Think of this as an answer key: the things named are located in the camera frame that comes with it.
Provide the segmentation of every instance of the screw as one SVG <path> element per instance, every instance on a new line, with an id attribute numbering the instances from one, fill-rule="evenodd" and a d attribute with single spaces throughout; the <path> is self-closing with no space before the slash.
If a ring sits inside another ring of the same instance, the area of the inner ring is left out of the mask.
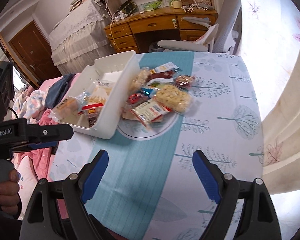
<path id="1" fill-rule="evenodd" d="M 225 177 L 226 180 L 231 180 L 233 178 L 233 176 L 230 173 L 226 173 L 223 176 Z"/>
<path id="2" fill-rule="evenodd" d="M 263 184 L 263 180 L 260 179 L 260 178 L 257 178 L 257 179 L 256 179 L 256 183 L 257 183 L 258 185 L 262 185 L 262 184 Z"/>
<path id="3" fill-rule="evenodd" d="M 71 179 L 71 180 L 74 180 L 74 179 L 77 179 L 77 178 L 78 178 L 78 174 L 76 174 L 76 173 L 71 173 L 69 175 L 69 179 Z"/>
<path id="4" fill-rule="evenodd" d="M 45 184 L 45 183 L 46 183 L 46 179 L 45 179 L 45 178 L 39 180 L 39 184 L 40 184 L 40 185 L 43 185 L 43 184 Z"/>

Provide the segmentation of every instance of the floral blanket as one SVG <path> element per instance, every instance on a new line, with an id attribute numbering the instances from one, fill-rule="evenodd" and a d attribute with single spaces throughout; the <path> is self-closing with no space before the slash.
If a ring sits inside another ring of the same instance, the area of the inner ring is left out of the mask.
<path id="1" fill-rule="evenodd" d="M 35 90 L 30 96 L 22 92 L 13 104 L 13 110 L 16 111 L 18 118 L 26 118 L 28 123 L 38 123 L 44 112 L 44 102 L 47 93 L 41 90 Z"/>

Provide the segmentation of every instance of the white plastic container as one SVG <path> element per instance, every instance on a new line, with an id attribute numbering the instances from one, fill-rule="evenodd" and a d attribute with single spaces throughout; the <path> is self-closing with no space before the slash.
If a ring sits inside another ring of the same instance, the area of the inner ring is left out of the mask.
<path id="1" fill-rule="evenodd" d="M 73 127 L 74 131 L 95 137 L 110 139 L 117 129 L 121 117 L 121 108 L 129 96 L 129 87 L 133 78 L 140 72 L 135 51 L 126 51 L 94 61 L 92 66 L 86 66 L 67 96 L 76 97 L 87 89 L 96 79 L 115 82 L 115 85 L 104 105 L 97 122 L 89 128 L 84 114 L 69 116 L 63 120 Z"/>

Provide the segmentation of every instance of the floor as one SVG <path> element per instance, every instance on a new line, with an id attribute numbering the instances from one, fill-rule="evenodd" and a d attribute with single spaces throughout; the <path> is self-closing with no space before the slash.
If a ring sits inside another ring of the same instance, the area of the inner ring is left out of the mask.
<path id="1" fill-rule="evenodd" d="M 290 240 L 300 228 L 300 190 L 271 195 L 279 219 L 282 240 Z"/>

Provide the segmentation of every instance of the white office chair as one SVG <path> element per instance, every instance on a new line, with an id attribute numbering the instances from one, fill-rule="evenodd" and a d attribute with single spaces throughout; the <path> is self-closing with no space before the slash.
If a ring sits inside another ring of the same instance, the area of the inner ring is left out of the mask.
<path id="1" fill-rule="evenodd" d="M 215 25 L 196 17 L 183 17 L 184 20 L 203 25 L 208 31 L 194 43 L 188 41 L 162 40 L 158 42 L 160 47 L 173 51 L 208 51 L 214 53 L 233 54 L 235 40 L 238 32 L 233 30 L 241 8 L 240 0 L 224 0 Z"/>

